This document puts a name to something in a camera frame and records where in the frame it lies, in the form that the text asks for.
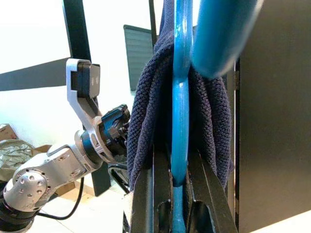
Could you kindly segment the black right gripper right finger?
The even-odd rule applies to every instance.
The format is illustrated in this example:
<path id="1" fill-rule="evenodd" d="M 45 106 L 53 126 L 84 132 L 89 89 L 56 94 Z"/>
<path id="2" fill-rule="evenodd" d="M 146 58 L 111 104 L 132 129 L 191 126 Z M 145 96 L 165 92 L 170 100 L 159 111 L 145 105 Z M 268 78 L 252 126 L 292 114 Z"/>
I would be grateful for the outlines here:
<path id="1" fill-rule="evenodd" d="M 197 149 L 188 155 L 185 223 L 188 233 L 237 232 L 224 189 Z"/>

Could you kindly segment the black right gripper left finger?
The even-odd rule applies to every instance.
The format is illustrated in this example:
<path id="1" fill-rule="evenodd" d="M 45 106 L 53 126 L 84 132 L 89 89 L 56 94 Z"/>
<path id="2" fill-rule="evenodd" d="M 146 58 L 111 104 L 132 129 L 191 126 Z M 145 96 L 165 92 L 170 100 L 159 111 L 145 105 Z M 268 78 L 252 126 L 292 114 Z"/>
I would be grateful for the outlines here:
<path id="1" fill-rule="evenodd" d="M 132 233 L 170 233 L 173 218 L 173 179 L 169 152 L 163 143 L 154 144 L 134 188 Z"/>

